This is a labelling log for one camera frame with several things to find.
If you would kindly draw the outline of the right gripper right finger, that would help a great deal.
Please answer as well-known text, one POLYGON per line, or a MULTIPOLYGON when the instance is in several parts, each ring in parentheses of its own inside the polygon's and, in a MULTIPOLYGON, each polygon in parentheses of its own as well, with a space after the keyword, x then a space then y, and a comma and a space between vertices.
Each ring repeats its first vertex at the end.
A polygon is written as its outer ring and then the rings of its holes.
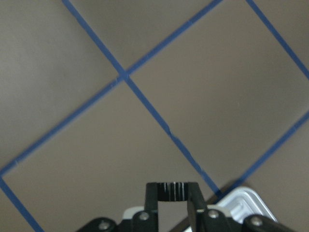
POLYGON ((187 212, 190 226, 204 227, 204 216, 207 205, 198 183, 188 182, 187 196, 187 212))

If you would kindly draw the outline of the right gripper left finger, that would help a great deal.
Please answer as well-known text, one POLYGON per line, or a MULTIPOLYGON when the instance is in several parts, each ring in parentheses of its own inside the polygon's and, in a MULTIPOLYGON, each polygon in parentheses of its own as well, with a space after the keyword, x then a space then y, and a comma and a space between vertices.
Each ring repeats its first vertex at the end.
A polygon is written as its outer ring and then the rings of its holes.
POLYGON ((158 213, 158 187, 155 182, 146 184, 144 210, 153 214, 158 213))

